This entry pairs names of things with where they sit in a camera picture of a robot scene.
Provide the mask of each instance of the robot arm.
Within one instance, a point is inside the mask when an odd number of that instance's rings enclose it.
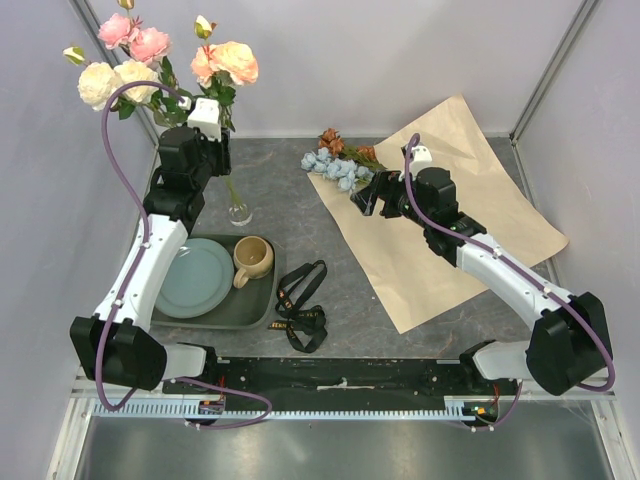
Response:
[[[458,210],[456,187],[449,172],[431,166],[431,155],[426,147],[418,145],[412,152],[411,183],[422,212],[447,230],[488,245],[493,254],[423,222],[411,206],[399,171],[378,172],[370,185],[353,194],[351,200],[364,215],[372,215],[380,198],[384,201],[380,215],[385,218],[403,216],[417,223],[423,228],[429,248],[435,254],[482,281],[532,331],[530,341],[486,341],[463,353],[461,360],[482,378],[532,378],[553,395],[561,395],[603,368],[602,355],[593,341],[548,294],[555,293],[579,312],[611,353],[602,303],[590,293],[576,297],[553,285],[504,251],[482,225]],[[533,288],[525,278],[516,274],[506,265],[504,258],[544,285],[544,291]]]
[[[153,390],[160,381],[202,373],[206,351],[184,345],[161,345],[148,334],[151,314],[171,262],[184,245],[204,207],[204,189],[212,176],[231,172],[229,138],[218,124],[218,103],[198,99],[187,126],[160,137],[160,167],[153,174],[144,208],[150,225],[143,244],[143,222],[116,281],[91,318],[76,317],[71,340],[87,378],[95,379],[98,341],[112,306],[118,306],[106,344],[103,378],[108,383]],[[117,292],[140,248],[145,254],[124,296]]]

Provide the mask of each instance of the mug handle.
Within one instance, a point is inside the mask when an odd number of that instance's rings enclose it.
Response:
[[[244,287],[249,281],[249,277],[247,276],[247,270],[244,268],[239,268],[236,272],[236,276],[233,277],[233,286],[236,288]]]

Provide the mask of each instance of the orange dried flower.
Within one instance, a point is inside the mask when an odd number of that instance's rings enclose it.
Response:
[[[326,147],[334,157],[340,155],[344,148],[344,141],[338,135],[338,131],[335,128],[328,128],[324,131],[318,142],[318,148]]]
[[[376,149],[373,147],[358,147],[356,149],[356,151],[358,153],[363,154],[365,157],[367,157],[369,160],[371,160],[372,162],[378,162],[378,159],[376,158]]]

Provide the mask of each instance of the white wall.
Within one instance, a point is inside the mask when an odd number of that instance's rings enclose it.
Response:
[[[640,446],[640,3],[601,2],[522,138],[545,217],[569,236],[558,265],[604,302],[615,391]]]
[[[61,55],[91,45],[69,4],[6,2],[0,32],[0,478],[31,480],[45,477],[78,366],[69,326],[113,282],[135,212]],[[133,120],[113,127],[144,187],[151,142]]]
[[[104,21],[115,0],[89,0]],[[171,35],[179,76],[197,14],[214,42],[248,43],[258,83],[239,93],[242,136],[315,136],[335,126],[388,134],[463,93],[485,132],[509,132],[580,0],[136,0],[146,26]]]

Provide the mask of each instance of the camera strap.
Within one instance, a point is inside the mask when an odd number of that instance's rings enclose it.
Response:
[[[295,303],[293,303],[291,301],[291,294],[315,270],[317,270],[316,276],[302,291]],[[324,339],[327,338],[327,329],[325,328],[327,318],[322,307],[315,305],[308,310],[301,310],[302,306],[315,293],[326,276],[327,265],[323,260],[318,260],[315,263],[305,263],[293,272],[286,274],[278,284],[278,290],[276,292],[278,300],[276,312],[278,312],[278,315],[284,318],[285,321],[273,322],[269,325],[269,329],[284,330],[291,346],[299,352],[313,353],[322,342],[324,342]],[[296,331],[302,331],[311,337],[306,345],[302,344]]]

